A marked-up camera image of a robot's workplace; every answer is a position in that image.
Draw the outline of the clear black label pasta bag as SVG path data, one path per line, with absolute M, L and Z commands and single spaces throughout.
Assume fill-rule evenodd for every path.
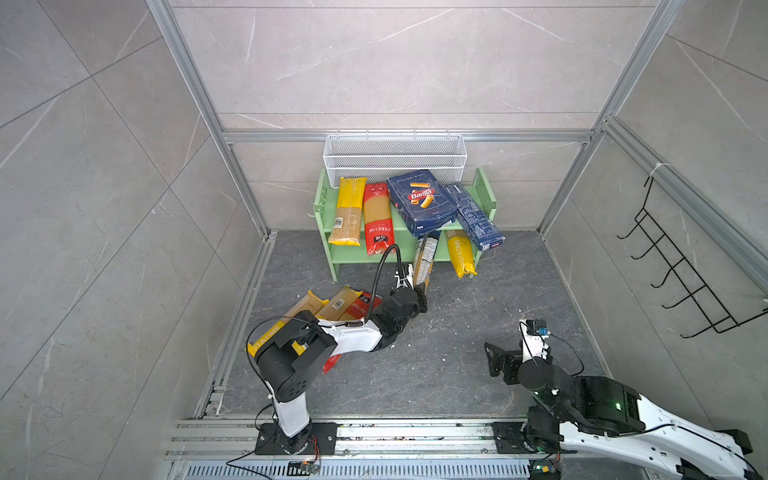
M 427 293 L 440 234 L 440 231 L 432 231 L 418 238 L 416 242 L 416 255 L 413 261 L 413 286 L 423 295 Z

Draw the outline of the yellow Pastatime spaghetti bag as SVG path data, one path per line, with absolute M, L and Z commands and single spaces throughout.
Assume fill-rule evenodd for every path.
M 454 271 L 459 279 L 467 275 L 476 275 L 472 242 L 463 230 L 446 232 L 447 249 Z

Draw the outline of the yellow top brown spaghetti bag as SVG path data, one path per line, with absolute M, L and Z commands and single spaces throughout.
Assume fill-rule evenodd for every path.
M 366 182 L 367 179 L 364 177 L 341 178 L 333 228 L 329 236 L 330 244 L 360 245 Z

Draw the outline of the blue Barilla rigatoni box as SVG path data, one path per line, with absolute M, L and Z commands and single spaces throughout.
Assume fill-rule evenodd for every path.
M 429 170 L 392 176 L 386 184 L 392 206 L 414 237 L 439 230 L 456 219 L 456 202 Z

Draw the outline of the long blue spaghetti box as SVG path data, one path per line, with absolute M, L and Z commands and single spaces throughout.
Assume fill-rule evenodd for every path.
M 461 184 L 448 184 L 445 189 L 457 205 L 460 225 L 478 251 L 485 252 L 503 244 L 505 237 Z

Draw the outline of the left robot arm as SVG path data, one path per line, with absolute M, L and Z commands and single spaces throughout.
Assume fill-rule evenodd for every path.
M 249 362 L 271 396 L 275 423 L 288 446 L 307 441 L 306 391 L 337 356 L 390 346 L 426 311 L 424 292 L 409 286 L 385 298 L 345 287 L 323 300 L 309 291 L 258 340 L 248 341 Z

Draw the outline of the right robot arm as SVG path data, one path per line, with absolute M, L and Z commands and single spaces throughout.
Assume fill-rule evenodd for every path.
M 687 421 L 635 389 L 603 376 L 574 376 L 553 364 L 546 342 L 504 350 L 484 346 L 493 377 L 534 398 L 522 422 L 497 422 L 497 446 L 552 460 L 563 452 L 591 453 L 677 479 L 758 479 L 748 461 L 748 435 Z

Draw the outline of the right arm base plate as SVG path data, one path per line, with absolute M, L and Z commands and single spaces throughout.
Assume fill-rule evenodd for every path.
M 539 452 L 526 439 L 524 421 L 492 422 L 491 429 L 499 454 L 537 454 Z

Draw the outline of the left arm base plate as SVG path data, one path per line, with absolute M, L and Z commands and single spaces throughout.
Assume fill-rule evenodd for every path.
M 321 456 L 335 452 L 339 425 L 330 422 L 313 423 L 294 437 L 287 437 L 274 422 L 260 426 L 256 445 L 257 455 L 314 454 Z

